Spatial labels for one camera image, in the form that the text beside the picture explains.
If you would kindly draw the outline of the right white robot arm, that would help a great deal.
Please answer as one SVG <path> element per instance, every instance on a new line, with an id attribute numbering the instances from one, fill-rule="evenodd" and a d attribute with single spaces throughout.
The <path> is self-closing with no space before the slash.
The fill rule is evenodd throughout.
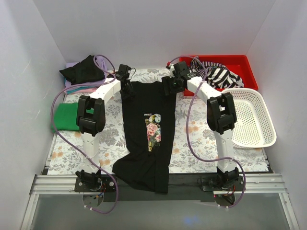
<path id="1" fill-rule="evenodd" d="M 230 93 L 221 93 L 191 72 L 186 62 L 167 63 L 169 76 L 162 78 L 167 96 L 188 90 L 206 103 L 207 125 L 213 131 L 217 146 L 217 184 L 222 190 L 230 189 L 239 178 L 234 161 L 233 131 L 237 122 L 234 99 Z"/>

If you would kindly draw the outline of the black floral print t-shirt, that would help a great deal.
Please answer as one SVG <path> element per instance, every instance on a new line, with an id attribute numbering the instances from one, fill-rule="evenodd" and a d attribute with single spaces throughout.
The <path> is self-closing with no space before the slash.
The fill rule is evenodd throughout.
<path id="1" fill-rule="evenodd" d="M 161 82 L 133 82 L 136 95 L 122 98 L 122 117 L 128 155 L 112 171 L 125 179 L 169 174 L 175 135 L 176 95 L 165 95 Z"/>

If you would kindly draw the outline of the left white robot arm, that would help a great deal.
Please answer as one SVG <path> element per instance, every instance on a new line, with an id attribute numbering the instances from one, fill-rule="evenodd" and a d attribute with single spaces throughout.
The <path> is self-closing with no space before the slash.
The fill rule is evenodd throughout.
<path id="1" fill-rule="evenodd" d="M 83 151 L 86 154 L 82 170 L 97 173 L 99 163 L 100 133 L 106 124 L 106 103 L 119 92 L 123 99 L 130 99 L 136 92 L 130 82 L 132 68 L 121 64 L 115 72 L 115 78 L 105 82 L 88 96 L 81 96 L 78 101 L 76 124 L 82 134 Z"/>

